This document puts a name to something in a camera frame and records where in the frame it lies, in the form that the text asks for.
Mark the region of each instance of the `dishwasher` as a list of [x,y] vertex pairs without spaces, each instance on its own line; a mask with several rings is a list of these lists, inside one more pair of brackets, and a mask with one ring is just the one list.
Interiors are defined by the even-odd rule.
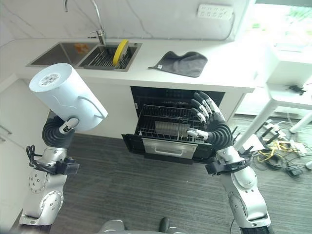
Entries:
[[[195,92],[131,86],[138,122],[134,134],[123,134],[128,150],[146,158],[192,164],[207,163],[215,155],[211,144],[187,135],[189,128],[204,130],[191,111]],[[224,92],[203,91],[220,105]]]

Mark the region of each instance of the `sink basin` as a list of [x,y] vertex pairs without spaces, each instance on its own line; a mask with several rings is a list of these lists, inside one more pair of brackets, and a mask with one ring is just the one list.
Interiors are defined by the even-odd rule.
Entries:
[[126,54],[120,58],[117,66],[113,65],[113,58],[118,47],[118,43],[109,43],[105,46],[98,45],[79,64],[79,67],[84,69],[126,72],[129,70],[130,65],[136,57],[141,45],[142,43],[129,43]]
[[65,62],[76,66],[98,43],[90,42],[59,42],[29,66],[49,66]]

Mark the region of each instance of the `yellow plate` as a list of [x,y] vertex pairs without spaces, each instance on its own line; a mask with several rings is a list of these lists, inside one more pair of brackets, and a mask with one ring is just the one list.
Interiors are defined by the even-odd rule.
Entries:
[[113,65],[117,66],[119,64],[119,60],[122,57],[122,55],[125,55],[128,49],[128,40],[127,39],[123,39],[117,49],[116,52],[114,54],[114,58],[113,58]]

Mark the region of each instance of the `chair wheel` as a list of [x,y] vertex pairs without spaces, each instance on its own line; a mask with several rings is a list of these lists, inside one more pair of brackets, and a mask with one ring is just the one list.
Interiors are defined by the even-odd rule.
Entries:
[[159,232],[166,233],[170,227],[170,219],[164,217],[159,223]]

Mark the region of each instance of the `gray cloth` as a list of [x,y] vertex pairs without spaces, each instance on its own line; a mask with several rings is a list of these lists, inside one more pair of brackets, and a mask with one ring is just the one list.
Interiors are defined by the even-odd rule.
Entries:
[[198,52],[187,52],[185,55],[178,56],[173,51],[169,51],[154,67],[149,67],[149,69],[158,69],[187,77],[199,77],[207,61],[207,58]]

